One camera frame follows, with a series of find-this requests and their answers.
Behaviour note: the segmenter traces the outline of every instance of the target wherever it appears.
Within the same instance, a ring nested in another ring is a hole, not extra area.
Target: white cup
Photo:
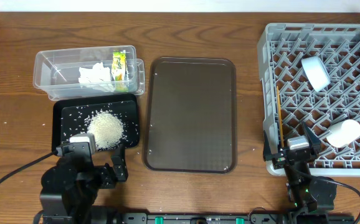
[[[353,119],[336,123],[328,130],[331,134],[327,136],[327,141],[334,147],[345,147],[360,137],[360,124]]]
[[[319,57],[305,58],[301,62],[307,79],[317,92],[330,84],[327,69]]]

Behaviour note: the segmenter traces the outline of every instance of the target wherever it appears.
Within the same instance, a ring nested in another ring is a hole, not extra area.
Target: white crumpled tissue
[[[92,69],[88,68],[79,68],[80,84],[90,84],[90,83],[99,83],[97,85],[85,85],[91,87],[95,90],[101,90],[104,92],[114,92],[115,87],[112,83],[101,83],[101,82],[111,82],[111,70],[109,67],[104,67],[103,63],[96,63]]]

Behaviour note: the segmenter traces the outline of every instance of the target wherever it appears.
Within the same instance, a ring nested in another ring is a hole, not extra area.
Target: dish rack
[[[332,124],[345,119],[360,123],[360,24],[268,24],[258,42],[259,78],[263,85],[266,131],[272,153],[280,142],[277,100],[282,110],[284,139],[299,136],[304,121],[321,140],[313,175],[360,177],[360,138],[344,148],[326,141]],[[319,56],[331,83],[314,91],[300,60]],[[280,90],[277,99],[276,86]],[[273,175],[285,175],[283,169]]]

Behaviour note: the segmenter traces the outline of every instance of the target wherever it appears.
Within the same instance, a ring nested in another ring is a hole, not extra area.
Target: white wall
[[[360,0],[0,0],[0,11],[360,12]]]

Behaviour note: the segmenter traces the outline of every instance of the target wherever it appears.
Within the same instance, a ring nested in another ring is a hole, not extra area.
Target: plastic lattice
[[[344,148],[326,141],[332,124],[345,119],[360,123],[360,40],[280,38],[269,41],[268,47],[274,87],[280,89],[284,138],[299,136],[304,121],[323,149],[312,167],[360,168],[360,138]],[[322,59],[331,80],[320,92],[314,91],[301,68],[301,59],[312,56]]]

